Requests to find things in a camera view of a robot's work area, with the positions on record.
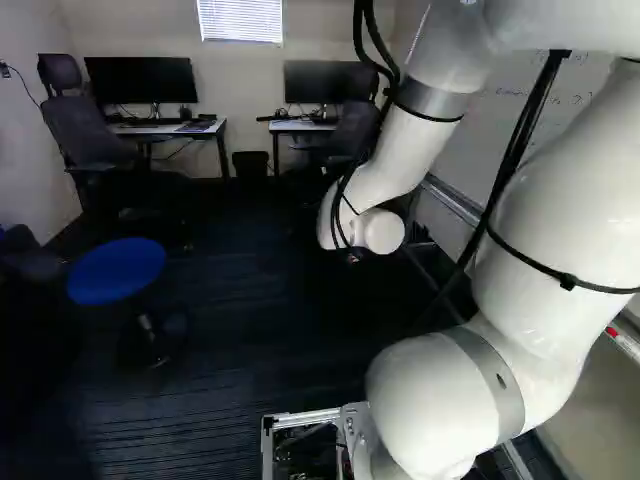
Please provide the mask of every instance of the window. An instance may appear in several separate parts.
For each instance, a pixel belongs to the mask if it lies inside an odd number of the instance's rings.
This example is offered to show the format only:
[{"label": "window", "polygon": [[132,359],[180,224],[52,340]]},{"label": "window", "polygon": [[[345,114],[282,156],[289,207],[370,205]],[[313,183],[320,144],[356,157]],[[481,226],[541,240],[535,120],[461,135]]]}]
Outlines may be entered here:
[{"label": "window", "polygon": [[202,40],[282,43],[282,0],[197,0]]}]

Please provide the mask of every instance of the computer monitor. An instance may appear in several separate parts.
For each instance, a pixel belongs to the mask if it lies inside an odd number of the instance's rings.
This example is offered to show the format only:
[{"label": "computer monitor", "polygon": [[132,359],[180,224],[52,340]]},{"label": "computer monitor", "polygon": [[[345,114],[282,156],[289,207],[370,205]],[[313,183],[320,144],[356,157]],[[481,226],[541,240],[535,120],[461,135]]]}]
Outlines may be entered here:
[{"label": "computer monitor", "polygon": [[378,73],[361,62],[289,60],[284,64],[286,103],[366,101],[378,90]]},{"label": "computer monitor", "polygon": [[171,57],[87,57],[99,104],[197,103],[191,60]]}]

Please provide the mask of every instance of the white desk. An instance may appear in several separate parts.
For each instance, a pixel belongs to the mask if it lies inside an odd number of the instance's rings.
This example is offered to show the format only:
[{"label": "white desk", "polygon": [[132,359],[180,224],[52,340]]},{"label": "white desk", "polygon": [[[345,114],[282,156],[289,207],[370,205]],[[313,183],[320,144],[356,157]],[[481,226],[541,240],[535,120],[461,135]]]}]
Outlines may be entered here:
[{"label": "white desk", "polygon": [[280,147],[278,139],[280,135],[291,135],[294,133],[326,133],[333,132],[337,125],[322,125],[313,123],[311,120],[271,120],[269,122],[269,133],[273,137],[273,174],[280,176]]},{"label": "white desk", "polygon": [[136,140],[138,145],[143,147],[144,153],[149,159],[151,158],[151,145],[154,143],[154,137],[186,137],[194,140],[211,140],[215,138],[220,155],[222,178],[225,181],[229,180],[229,158],[227,157],[227,148],[224,142],[227,118],[218,117],[216,123],[202,132],[179,132],[178,129],[186,123],[188,122],[176,125],[158,125],[157,127],[135,127],[126,126],[126,124],[113,124],[109,125],[109,128],[119,137],[130,137],[132,140]]}]

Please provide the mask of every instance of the black trash can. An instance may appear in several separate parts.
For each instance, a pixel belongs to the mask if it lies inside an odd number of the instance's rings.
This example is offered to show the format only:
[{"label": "black trash can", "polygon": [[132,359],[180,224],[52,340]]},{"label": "black trash can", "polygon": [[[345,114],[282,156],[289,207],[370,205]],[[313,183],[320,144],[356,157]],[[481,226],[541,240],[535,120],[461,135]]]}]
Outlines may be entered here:
[{"label": "black trash can", "polygon": [[241,182],[251,184],[267,182],[268,152],[235,152],[231,158],[236,176]]}]

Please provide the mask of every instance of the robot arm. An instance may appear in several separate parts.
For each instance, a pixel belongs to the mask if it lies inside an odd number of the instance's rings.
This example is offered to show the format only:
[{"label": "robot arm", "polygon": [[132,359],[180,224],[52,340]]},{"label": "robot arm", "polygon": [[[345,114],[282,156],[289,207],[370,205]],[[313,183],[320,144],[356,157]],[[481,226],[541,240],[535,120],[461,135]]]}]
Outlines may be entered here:
[{"label": "robot arm", "polygon": [[[481,90],[498,56],[524,49],[595,50],[638,57],[640,4],[577,0],[434,0],[428,8],[406,78],[383,126],[378,148],[347,185],[341,225],[351,244],[378,254],[395,251],[399,217],[375,208],[413,190],[424,178]],[[336,248],[331,204],[317,224],[320,245]]]},{"label": "robot arm", "polygon": [[[377,151],[345,191],[364,212],[341,210],[345,232],[377,253],[397,248],[398,219],[375,206],[422,180],[498,54],[577,48],[640,57],[638,26],[635,0],[434,0]],[[640,63],[619,60],[565,134],[512,179],[494,230],[529,258],[585,281],[640,285],[638,126]],[[323,205],[318,237],[334,248],[329,222]],[[478,454],[545,422],[631,298],[563,289],[490,240],[478,254],[473,294],[480,311],[467,325],[404,340],[371,365],[367,400],[380,440],[368,452],[371,478],[458,479]]]}]

